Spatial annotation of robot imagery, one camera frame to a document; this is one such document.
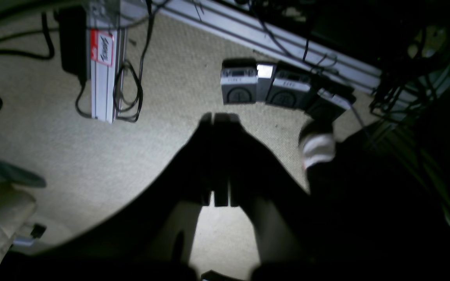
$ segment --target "cable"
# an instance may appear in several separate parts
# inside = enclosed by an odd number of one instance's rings
[[[87,30],[102,30],[102,31],[109,31],[109,30],[113,30],[113,29],[124,29],[124,28],[132,28],[132,27],[137,27],[138,25],[142,25],[145,22],[149,21],[151,18],[153,18],[160,9],[164,8],[171,0],[164,0],[161,3],[154,3],[155,9],[154,12],[152,13],[152,15],[147,15],[145,18],[141,18],[140,20],[134,22],[134,23],[130,23],[129,25],[124,25],[124,26],[120,26],[118,25],[117,27],[86,27]]]
[[[79,83],[81,84],[81,91],[79,92],[79,95],[77,95],[77,98],[75,99],[75,111],[77,111],[77,113],[81,117],[84,117],[86,119],[93,119],[91,117],[91,113],[90,114],[85,113],[79,108],[79,100],[81,99],[82,94],[84,93],[84,88],[86,87],[86,81],[85,80],[80,80]]]
[[[373,146],[373,149],[375,150],[375,152],[379,154],[380,150],[378,149],[378,146],[377,146],[375,140],[373,139],[373,137],[369,133],[368,129],[366,128],[366,125],[364,124],[364,121],[362,120],[361,116],[359,115],[357,110],[355,110],[355,107],[351,103],[348,103],[348,105],[350,106],[350,109],[354,113],[355,118],[357,119],[357,121],[361,125],[362,130],[364,131],[364,134],[366,134],[366,137],[368,138],[369,143],[371,144],[371,146]]]
[[[320,59],[316,65],[320,66],[320,64],[327,59],[327,53],[324,54],[324,56],[322,57],[322,59]],[[338,56],[334,57],[334,62],[332,62],[332,64],[329,64],[328,66],[321,66],[322,68],[332,68],[333,66],[335,66],[338,63]]]
[[[437,91],[435,90],[434,85],[432,84],[432,81],[430,80],[430,75],[428,75],[428,74],[425,75],[425,81],[427,82],[428,88],[432,92],[432,96],[434,97],[434,101],[436,101],[438,99]]]
[[[30,59],[39,59],[39,60],[50,60],[55,57],[55,47],[53,46],[52,38],[50,37],[50,29],[48,28],[48,20],[46,18],[46,13],[41,13],[41,25],[43,26],[43,30],[40,30],[39,32],[42,32],[45,36],[46,44],[48,45],[48,55],[37,55],[35,53],[28,53],[20,50],[7,50],[7,49],[0,49],[0,55],[18,55],[20,57],[28,57]],[[38,31],[31,31],[31,32],[22,32],[19,34],[10,35],[8,37],[0,38],[0,42],[6,41],[8,39],[14,39],[16,37],[22,37],[27,36],[30,34],[36,34],[39,33]]]
[[[412,61],[419,60],[422,57],[423,49],[425,48],[425,42],[426,42],[426,36],[427,36],[427,29],[426,26],[423,25],[421,28],[421,41],[418,43],[418,52],[414,55],[412,58]],[[428,75],[425,75],[425,79],[427,80],[427,85],[430,87],[430,90],[432,91],[432,95],[434,96],[434,100],[436,100],[436,92],[434,92],[434,89],[431,86],[431,83],[429,83]],[[428,105],[431,104],[430,98],[427,96],[427,92],[425,90],[425,87],[418,81],[413,81],[416,84],[416,87],[418,88],[418,91],[416,91],[416,96],[418,97],[416,101],[413,103],[409,103],[406,110],[401,113],[406,113],[408,116],[413,116],[415,119],[422,114],[422,112],[427,108]],[[393,119],[390,119],[389,116],[392,113],[397,113],[397,111],[392,112],[393,107],[395,106],[396,102],[399,100],[400,94],[402,93],[402,90],[406,89],[407,80],[405,78],[404,71],[402,70],[401,74],[396,75],[395,78],[391,79],[389,83],[386,85],[384,78],[382,78],[382,85],[380,85],[380,88],[382,90],[375,95],[375,99],[370,104],[370,113],[374,116],[380,117],[386,121],[390,121],[393,123],[406,125],[403,122],[396,121]],[[374,110],[376,108],[380,108],[383,112],[386,114],[376,114]]]
[[[141,53],[140,56],[140,69],[139,69],[139,74],[138,76],[136,75],[134,68],[132,66],[132,64],[128,61],[125,60],[123,62],[123,65],[121,66],[119,72],[116,75],[116,81],[114,83],[114,92],[112,93],[112,97],[114,99],[114,108],[117,110],[117,112],[122,113],[122,112],[128,112],[129,110],[131,110],[132,108],[134,108],[136,105],[136,113],[133,114],[132,116],[129,117],[124,117],[124,116],[117,116],[116,119],[118,120],[122,120],[122,121],[127,121],[130,123],[135,123],[136,121],[138,121],[139,116],[140,116],[140,112],[141,112],[141,107],[143,104],[143,88],[141,85],[141,80],[142,80],[142,76],[143,76],[143,62],[145,60],[145,55],[147,53],[148,50],[148,46],[150,44],[150,40],[152,38],[152,31],[154,30],[154,22],[155,22],[155,15],[157,14],[157,12],[164,7],[169,1],[171,0],[165,0],[163,3],[159,4],[156,6],[156,8],[154,9],[154,12],[152,12],[152,1],[148,0],[147,1],[147,11],[148,11],[148,26],[147,26],[147,38],[145,40],[145,46],[143,47],[143,51]],[[123,71],[125,69],[129,69],[130,73],[132,74],[133,79],[136,82],[136,98],[134,99],[134,101],[132,102],[128,102],[124,95],[123,92],[120,90],[120,87],[118,87],[118,83],[120,82],[120,78],[123,74]],[[126,108],[121,108],[120,103],[118,103],[118,101],[123,101],[124,103],[127,104]]]
[[[255,0],[252,1],[252,3],[249,4],[250,7],[250,11],[255,15],[255,17],[258,19],[259,24],[261,25],[261,27],[263,28],[263,31],[268,35],[268,37],[270,37],[270,39],[272,40],[273,43],[275,43],[275,45],[282,50],[282,52],[290,57],[291,59],[295,59],[298,60],[299,62],[302,62],[303,64],[306,64],[307,66],[310,66],[311,68],[315,68],[315,69],[322,69],[325,70],[322,66],[318,66],[317,64],[312,64],[311,62],[307,62],[304,59],[299,59],[297,57],[295,57],[293,54],[291,54],[286,48],[284,48],[284,46],[282,46],[282,44],[279,43],[279,41],[277,40],[277,38],[275,38],[275,35],[272,33],[272,31],[270,31],[268,29],[268,27],[266,26],[265,21],[263,21],[261,19],[261,17],[258,15],[258,13],[256,12],[256,10],[253,8],[255,3]]]
[[[307,43],[305,44],[305,52],[303,53],[303,61],[307,59],[308,53],[309,53],[309,40],[307,39]]]

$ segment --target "foot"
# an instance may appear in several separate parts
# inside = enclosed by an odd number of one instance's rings
[[[329,122],[309,123],[300,132],[298,143],[304,170],[317,163],[330,162],[336,156],[336,140]]]

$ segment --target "black cable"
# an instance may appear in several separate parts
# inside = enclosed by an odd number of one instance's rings
[[[307,43],[305,44],[305,52],[303,53],[303,61],[307,59],[308,53],[309,53],[309,40],[307,39]]]
[[[432,84],[432,81],[430,80],[430,76],[428,74],[425,75],[425,81],[427,82],[428,88],[432,92],[432,96],[434,98],[434,101],[436,101],[438,99],[437,91],[435,90],[434,85]]]
[[[137,27],[138,25],[142,25],[145,22],[149,21],[151,18],[153,18],[160,9],[164,8],[166,6],[166,4],[168,4],[168,2],[170,2],[171,0],[164,0],[163,2],[161,2],[160,4],[158,3],[154,3],[155,9],[154,12],[152,13],[152,15],[147,15],[145,18],[141,18],[140,20],[134,22],[134,23],[130,23],[129,25],[118,25],[117,27],[86,27],[87,30],[102,30],[102,31],[109,31],[109,30],[113,30],[113,29],[124,29],[124,28],[132,28],[132,27]]]
[[[391,102],[386,106],[386,108],[384,108],[385,112],[390,112],[393,107],[395,106],[395,104],[397,103],[398,97],[400,96],[400,93],[402,93],[402,90],[404,89],[403,86],[400,86],[398,88],[398,90],[395,92],[394,95],[392,95],[393,99],[391,100]]]
[[[355,118],[357,119],[357,121],[361,125],[362,130],[364,131],[364,134],[366,135],[366,137],[369,140],[369,143],[371,144],[371,146],[373,147],[375,152],[377,154],[380,154],[380,150],[378,149],[378,145],[376,144],[375,140],[373,139],[373,137],[369,133],[368,129],[366,128],[366,125],[364,124],[364,121],[362,120],[361,116],[359,115],[359,113],[357,112],[357,110],[355,109],[355,107],[351,103],[348,103],[348,105],[350,105],[350,109],[352,110],[353,114],[355,115]]]
[[[84,88],[86,87],[86,81],[85,80],[80,80],[79,83],[81,84],[81,91],[79,92],[79,95],[77,95],[77,98],[75,99],[75,111],[77,111],[77,113],[81,116],[84,117],[86,119],[93,119],[91,117],[91,113],[88,114],[86,112],[83,112],[80,108],[79,108],[79,100],[82,97],[82,94],[84,93]]]
[[[298,60],[299,62],[302,62],[303,64],[306,64],[307,66],[310,66],[311,68],[315,68],[315,69],[321,69],[321,70],[325,70],[322,66],[318,66],[317,64],[312,64],[311,62],[307,62],[304,59],[299,59],[297,57],[295,57],[293,54],[291,54],[286,48],[284,48],[284,46],[282,44],[279,43],[279,41],[277,40],[277,38],[275,38],[275,35],[272,33],[272,31],[270,31],[270,29],[268,29],[268,27],[266,26],[265,21],[263,21],[261,19],[261,17],[259,16],[259,14],[256,12],[256,10],[253,8],[255,3],[255,0],[253,0],[253,3],[249,4],[250,7],[250,11],[253,13],[253,15],[258,19],[259,24],[261,25],[261,27],[263,28],[263,31],[268,35],[268,37],[270,37],[270,40],[272,40],[272,42],[280,49],[282,50],[282,52],[288,56],[291,59],[295,59]]]
[[[43,26],[43,30],[40,30],[40,32],[42,32],[43,35],[45,36],[46,44],[48,45],[48,55],[37,55],[35,53],[28,53],[20,50],[7,50],[7,49],[0,49],[0,55],[18,55],[20,57],[28,57],[30,59],[39,59],[39,60],[53,59],[55,57],[55,47],[53,46],[52,38],[50,37],[50,29],[48,28],[48,20],[46,18],[45,12],[41,13],[41,25]],[[19,34],[13,34],[8,37],[0,38],[0,42],[36,33],[38,33],[38,31],[33,30],[31,32],[22,32]]]
[[[317,62],[317,65],[320,66],[320,64],[321,64],[325,59],[327,59],[327,53],[325,53],[324,56],[322,57],[322,59],[320,59],[320,60]],[[338,63],[338,57],[336,56],[336,57],[334,57],[334,62],[332,62],[332,64],[329,64],[328,66],[321,66],[321,67],[323,67],[323,68],[332,68],[332,67],[335,66],[337,63]]]
[[[145,55],[147,53],[148,46],[150,44],[150,40],[152,39],[152,31],[154,30],[155,15],[159,11],[159,9],[164,7],[169,1],[171,1],[171,0],[165,0],[162,4],[157,5],[156,8],[154,9],[154,12],[152,12],[152,1],[151,0],[147,1],[147,8],[148,8],[147,9],[147,11],[148,11],[147,37],[145,40],[145,46],[143,47],[143,51],[140,56],[139,74],[138,74],[138,76],[136,75],[134,68],[129,61],[126,60],[125,62],[123,62],[123,66],[121,66],[119,72],[116,75],[116,81],[114,83],[114,92],[112,94],[112,97],[114,99],[114,108],[117,110],[118,113],[128,112],[129,110],[131,110],[132,108],[134,108],[137,105],[136,113],[129,117],[124,117],[124,116],[118,115],[116,117],[116,119],[118,119],[118,120],[135,123],[139,119],[141,107],[143,104],[143,88],[141,86],[141,80],[142,80],[142,75],[143,75],[143,62],[145,60]],[[120,90],[120,87],[118,87],[118,83],[120,82],[120,78],[125,69],[130,70],[132,77],[136,82],[136,98],[132,102],[128,102],[125,99],[123,92]],[[120,105],[120,103],[118,103],[118,101],[123,101],[124,103],[127,104],[127,107],[121,108],[121,105]]]
[[[413,59],[419,59],[423,56],[423,49],[425,48],[425,43],[427,41],[427,26],[423,25],[421,28],[421,42],[418,48],[418,52],[414,55]]]
[[[411,128],[411,127],[412,127],[411,124],[407,124],[407,123],[405,123],[405,122],[403,122],[403,121],[399,121],[399,120],[392,119],[392,118],[390,117],[390,114],[377,114],[377,113],[374,112],[373,109],[370,109],[369,113],[370,113],[371,115],[373,115],[373,116],[379,117],[380,119],[383,119],[383,120],[388,121],[388,122],[390,122],[390,123],[394,123],[394,124],[397,124],[397,125],[401,125],[401,126],[404,126],[404,127],[407,127],[407,128]]]

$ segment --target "metal frame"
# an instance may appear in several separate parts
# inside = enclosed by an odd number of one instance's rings
[[[285,54],[265,33],[259,21],[252,17],[211,0],[172,0],[162,13],[179,21],[198,27],[212,34],[242,44],[275,59],[282,60],[301,69],[311,71],[302,62],[306,39],[274,25],[266,24],[277,41],[293,55]],[[333,71],[324,72],[332,80],[370,94],[380,84],[382,71],[374,66],[310,41],[306,61],[321,66],[332,65]]]

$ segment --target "label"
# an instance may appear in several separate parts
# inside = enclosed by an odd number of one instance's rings
[[[258,64],[257,65],[258,78],[271,78],[273,72],[273,66],[269,66],[267,64]]]
[[[258,77],[238,76],[238,77],[222,77],[220,79],[221,85],[240,85],[240,84],[256,84]]]
[[[105,32],[91,30],[91,59],[112,66],[114,61],[114,37]]]
[[[321,89],[321,91],[319,91],[317,94],[324,100],[330,101],[331,103],[334,103],[335,105],[343,108],[344,110],[350,109],[350,102],[348,102],[345,98],[338,96],[337,94],[332,95],[327,91],[325,91],[324,89]]]
[[[293,80],[275,78],[273,80],[273,85],[277,87],[283,87],[286,89],[293,89],[296,91],[308,92],[310,91],[310,85],[306,83],[296,82]]]

